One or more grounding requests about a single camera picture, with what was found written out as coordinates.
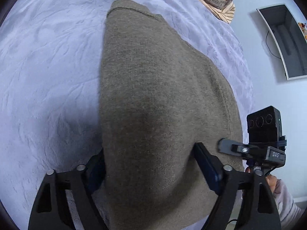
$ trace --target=gray towel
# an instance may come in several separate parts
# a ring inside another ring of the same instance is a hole
[[[203,142],[222,163],[217,141],[242,141],[237,104],[213,62],[182,40],[161,15],[131,0],[107,14],[100,116],[111,230],[180,230],[208,215],[217,196],[191,156]]]

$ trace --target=pink sleeve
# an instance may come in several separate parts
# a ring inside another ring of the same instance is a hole
[[[273,193],[277,205],[282,230],[290,230],[302,216],[303,210],[293,201],[285,183],[277,180]]]

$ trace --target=wall-mounted tv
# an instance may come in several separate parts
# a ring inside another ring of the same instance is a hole
[[[307,77],[307,41],[287,6],[279,4],[257,11],[277,44],[287,79]]]

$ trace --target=metal screw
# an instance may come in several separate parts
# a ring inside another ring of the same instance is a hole
[[[52,175],[54,173],[54,169],[50,169],[46,172],[47,175]]]
[[[254,170],[254,173],[255,173],[256,175],[259,175],[259,176],[262,176],[262,175],[263,175],[263,173],[262,173],[261,170]]]
[[[230,165],[224,165],[223,169],[226,171],[232,171],[232,167]]]
[[[82,171],[82,170],[85,170],[86,166],[84,164],[80,164],[77,166],[77,170],[78,171]]]

